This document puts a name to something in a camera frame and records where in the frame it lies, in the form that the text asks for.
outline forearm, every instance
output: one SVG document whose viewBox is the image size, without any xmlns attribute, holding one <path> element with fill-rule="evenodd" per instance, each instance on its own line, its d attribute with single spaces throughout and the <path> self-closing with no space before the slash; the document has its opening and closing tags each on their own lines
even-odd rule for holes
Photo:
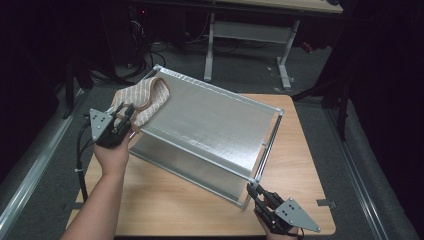
<svg viewBox="0 0 424 240">
<path fill-rule="evenodd" d="M 62 239 L 113 239 L 123 183 L 123 174 L 103 175 Z"/>
</svg>

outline beige cloth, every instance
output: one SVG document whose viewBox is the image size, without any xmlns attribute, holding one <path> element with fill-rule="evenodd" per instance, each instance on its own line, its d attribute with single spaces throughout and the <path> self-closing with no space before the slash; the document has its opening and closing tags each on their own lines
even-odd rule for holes
<svg viewBox="0 0 424 240">
<path fill-rule="evenodd" d="M 169 87 L 163 78 L 152 77 L 141 80 L 138 84 L 121 89 L 115 93 L 113 110 L 121 103 L 124 107 L 117 113 L 115 126 L 125 116 L 125 111 L 133 104 L 135 111 L 131 117 L 132 130 L 139 133 L 141 126 L 155 114 L 169 98 Z"/>
</svg>

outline aluminum tray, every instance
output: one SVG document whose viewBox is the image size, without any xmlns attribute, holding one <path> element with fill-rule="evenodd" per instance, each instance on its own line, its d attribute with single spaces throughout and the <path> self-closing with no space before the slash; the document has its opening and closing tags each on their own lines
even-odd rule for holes
<svg viewBox="0 0 424 240">
<path fill-rule="evenodd" d="M 246 183 L 260 181 L 283 110 L 161 66 L 152 76 L 165 79 L 170 97 L 130 153 L 244 208 Z"/>
</svg>

